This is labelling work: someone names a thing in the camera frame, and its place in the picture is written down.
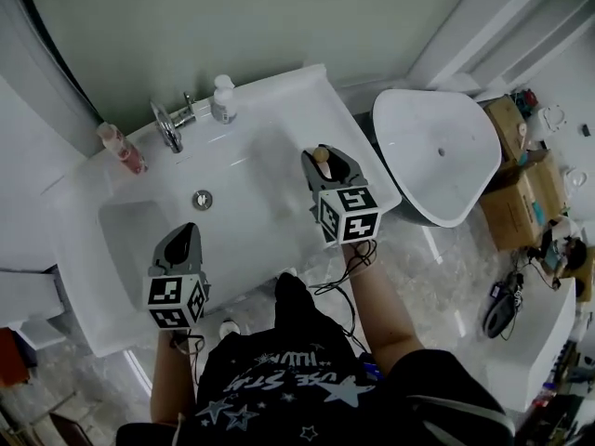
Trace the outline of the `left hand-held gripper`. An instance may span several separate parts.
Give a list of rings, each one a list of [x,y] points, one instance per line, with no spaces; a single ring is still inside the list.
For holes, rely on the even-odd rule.
[[[204,316],[209,290],[201,233],[189,222],[157,244],[143,278],[142,306],[160,330],[191,329]]]

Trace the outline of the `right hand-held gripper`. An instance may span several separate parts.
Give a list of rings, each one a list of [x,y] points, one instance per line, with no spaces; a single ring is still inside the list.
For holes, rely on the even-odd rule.
[[[313,155],[304,150],[300,161],[311,191],[315,222],[327,243],[369,241],[377,236],[382,210],[360,165],[345,152],[327,146],[331,180],[326,180]]]

